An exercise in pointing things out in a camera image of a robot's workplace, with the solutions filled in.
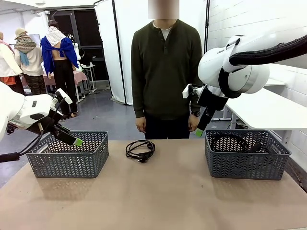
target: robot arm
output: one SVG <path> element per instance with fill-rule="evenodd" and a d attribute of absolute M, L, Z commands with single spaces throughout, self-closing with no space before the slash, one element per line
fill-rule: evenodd
<path fill-rule="evenodd" d="M 269 79 L 267 64 L 276 63 L 307 69 L 307 29 L 279 30 L 257 37 L 233 36 L 224 48 L 208 51 L 200 61 L 198 74 L 205 84 L 191 85 L 183 92 L 199 96 L 198 104 L 205 107 L 199 123 L 199 136 L 216 110 L 222 110 L 229 98 L 242 93 L 256 93 Z"/>
<path fill-rule="evenodd" d="M 68 129 L 59 124 L 63 115 L 55 108 L 58 101 L 72 103 L 61 89 L 56 92 L 56 97 L 48 94 L 25 97 L 0 82 L 0 140 L 9 124 L 15 129 L 28 130 L 38 135 L 51 133 L 69 145 L 81 145 L 80 139 L 73 137 Z M 0 155 L 0 162 L 18 159 L 18 153 Z"/>

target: person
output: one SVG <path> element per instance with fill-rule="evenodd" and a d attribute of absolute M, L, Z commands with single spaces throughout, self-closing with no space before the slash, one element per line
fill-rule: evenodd
<path fill-rule="evenodd" d="M 72 100 L 72 104 L 61 104 L 63 119 L 77 116 L 76 89 L 73 71 L 78 68 L 77 55 L 72 42 L 60 30 L 56 21 L 48 22 L 48 32 L 42 39 L 43 60 L 46 74 L 54 80 L 57 89 L 63 89 Z"/>
<path fill-rule="evenodd" d="M 23 84 L 19 74 L 22 70 L 14 58 L 14 50 L 3 41 L 4 35 L 0 32 L 0 81 L 8 85 L 13 91 L 24 95 Z"/>
<path fill-rule="evenodd" d="M 182 92 L 189 83 L 202 85 L 197 74 L 202 58 L 200 35 L 176 19 L 174 1 L 151 1 L 158 19 L 134 34 L 131 47 L 136 126 L 146 139 L 189 138 L 197 128 L 200 106 L 197 98 L 183 99 Z"/>
<path fill-rule="evenodd" d="M 16 30 L 15 60 L 23 71 L 24 77 L 31 89 L 32 95 L 46 93 L 41 65 L 42 50 L 36 45 L 23 28 Z"/>

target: blue shirt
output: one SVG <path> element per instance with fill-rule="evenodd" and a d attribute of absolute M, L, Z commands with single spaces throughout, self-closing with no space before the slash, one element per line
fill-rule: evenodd
<path fill-rule="evenodd" d="M 71 63 L 78 68 L 78 62 L 77 62 L 77 55 L 76 52 L 73 48 L 72 42 L 69 38 L 65 37 L 61 41 L 61 47 L 55 48 L 51 46 L 50 42 L 47 40 L 46 37 L 43 37 L 42 42 L 42 51 L 43 51 L 43 60 L 44 60 L 44 67 L 46 74 L 48 73 L 53 73 L 54 70 L 54 62 L 53 62 L 53 57 L 52 57 L 52 50 L 58 50 L 60 57 L 65 57 L 71 61 Z"/>

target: black pole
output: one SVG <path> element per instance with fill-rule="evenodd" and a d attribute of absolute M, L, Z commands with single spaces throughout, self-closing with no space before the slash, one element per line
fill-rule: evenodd
<path fill-rule="evenodd" d="M 99 1 L 96 1 L 96 2 L 94 2 L 94 4 L 93 4 L 93 5 L 96 5 L 97 3 L 100 3 L 101 1 L 104 1 L 104 0 L 99 0 Z"/>
<path fill-rule="evenodd" d="M 119 64 L 120 64 L 120 71 L 121 71 L 121 80 L 123 82 L 123 89 L 124 89 L 124 96 L 125 96 L 125 105 L 127 105 L 125 82 L 124 82 L 124 71 L 123 71 L 123 64 L 122 64 L 122 61 L 121 61 L 118 25 L 117 25 L 117 17 L 116 17 L 116 9 L 115 9 L 115 1 L 114 0 L 112 0 L 112 6 L 113 6 L 113 14 L 114 14 L 114 22 L 115 22 L 115 30 L 116 30 L 116 39 L 117 39 L 117 46 L 118 46 L 118 56 L 119 56 Z"/>
<path fill-rule="evenodd" d="M 112 87 L 111 87 L 111 83 L 110 83 L 110 77 L 109 77 L 109 73 L 108 73 L 107 67 L 106 67 L 106 58 L 105 58 L 104 42 L 103 42 L 103 40 L 101 40 L 101 39 L 100 39 L 100 41 L 101 41 L 102 55 L 103 55 L 103 57 L 104 57 L 104 64 L 105 64 L 105 68 L 106 68 L 106 77 L 107 77 L 107 80 L 109 81 L 111 96 L 113 97 Z"/>
<path fill-rule="evenodd" d="M 208 51 L 209 16 L 210 16 L 210 0 L 207 0 L 207 5 L 206 5 L 206 25 L 205 25 L 205 49 L 204 49 L 204 53 L 206 53 Z"/>

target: mannequin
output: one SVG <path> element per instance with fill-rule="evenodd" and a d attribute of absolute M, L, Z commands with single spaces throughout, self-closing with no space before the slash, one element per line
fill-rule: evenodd
<path fill-rule="evenodd" d="M 76 69 L 76 70 L 77 71 L 82 71 L 82 67 L 81 67 L 80 62 L 79 62 L 81 60 L 81 56 L 79 54 L 79 44 L 75 42 L 75 38 L 73 37 L 73 35 L 68 34 L 67 37 L 72 41 L 73 48 L 74 48 L 75 53 L 77 55 L 77 60 L 78 60 L 79 68 Z"/>
<path fill-rule="evenodd" d="M 59 24 L 50 20 L 48 26 L 46 36 L 41 41 L 44 67 L 50 79 L 54 73 L 57 89 L 62 88 L 72 100 L 71 104 L 62 103 L 60 106 L 63 119 L 69 119 L 78 115 L 73 73 L 74 68 L 79 67 L 77 55 L 72 41 L 59 30 Z"/>

